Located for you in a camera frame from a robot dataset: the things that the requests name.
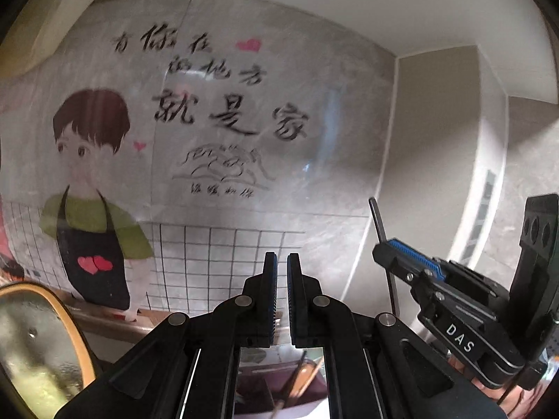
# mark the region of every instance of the cartoon boy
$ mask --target cartoon boy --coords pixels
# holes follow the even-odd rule
[[[58,109],[52,128],[69,184],[47,200],[39,225],[58,244],[73,294],[134,320],[149,285],[153,249],[132,216],[95,184],[103,151],[116,154],[130,129],[126,103],[108,89],[77,91]],[[130,288],[125,260],[132,267]]]

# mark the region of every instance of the grid pattern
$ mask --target grid pattern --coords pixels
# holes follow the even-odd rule
[[[4,202],[9,245],[26,275],[45,285],[69,290],[54,241],[38,226],[40,212]],[[205,226],[140,224],[154,251],[150,284],[141,306],[179,310],[190,316],[212,311],[220,302],[241,293],[244,281],[262,272],[266,252],[278,256],[278,309],[287,298],[286,260],[303,244],[305,234]],[[131,268],[125,265],[126,278]]]

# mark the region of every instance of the round metal joint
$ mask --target round metal joint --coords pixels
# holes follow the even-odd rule
[[[315,306],[326,307],[328,304],[330,304],[330,299],[328,299],[326,296],[320,295],[315,296],[314,299],[312,299],[312,302]]]
[[[237,306],[239,307],[247,307],[252,304],[252,298],[244,294],[241,296],[237,296],[237,298],[235,299],[235,304],[237,304]]]
[[[394,326],[396,324],[396,317],[391,313],[381,313],[378,316],[378,322],[383,326]]]
[[[181,312],[175,312],[169,315],[169,318],[167,318],[167,320],[172,326],[181,326],[181,324],[186,321],[186,315]]]

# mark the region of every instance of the pink heart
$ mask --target pink heart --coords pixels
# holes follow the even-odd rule
[[[247,41],[239,41],[235,45],[239,50],[258,52],[262,47],[262,41],[260,39],[248,39]]]
[[[112,269],[112,262],[110,260],[105,260],[100,255],[93,257],[93,262],[99,271],[110,271]]]
[[[90,274],[95,274],[97,271],[97,267],[95,266],[95,262],[93,261],[93,257],[78,257],[78,265],[86,272]]]
[[[144,142],[134,142],[134,148],[136,148],[136,151],[140,152],[142,149],[144,149],[147,146],[147,143]]]

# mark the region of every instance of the hand sketch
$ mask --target hand sketch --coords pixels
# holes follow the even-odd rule
[[[220,183],[247,184],[263,190],[269,190],[269,182],[275,180],[264,169],[256,149],[247,151],[238,145],[198,146],[188,151],[178,170],[173,179],[209,178]]]

